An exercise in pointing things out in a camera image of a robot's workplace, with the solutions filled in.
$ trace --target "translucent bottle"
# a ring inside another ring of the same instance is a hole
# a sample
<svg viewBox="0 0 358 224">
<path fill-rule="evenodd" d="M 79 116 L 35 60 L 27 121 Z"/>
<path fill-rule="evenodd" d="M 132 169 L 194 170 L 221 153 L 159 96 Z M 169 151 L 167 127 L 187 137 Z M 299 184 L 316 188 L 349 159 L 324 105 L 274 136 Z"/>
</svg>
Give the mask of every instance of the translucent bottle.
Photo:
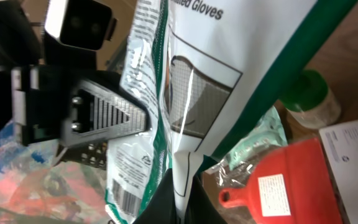
<svg viewBox="0 0 358 224">
<path fill-rule="evenodd" d="M 280 101 L 302 126 L 310 129 L 333 124 L 341 115 L 341 105 L 314 70 L 303 71 Z"/>
</svg>

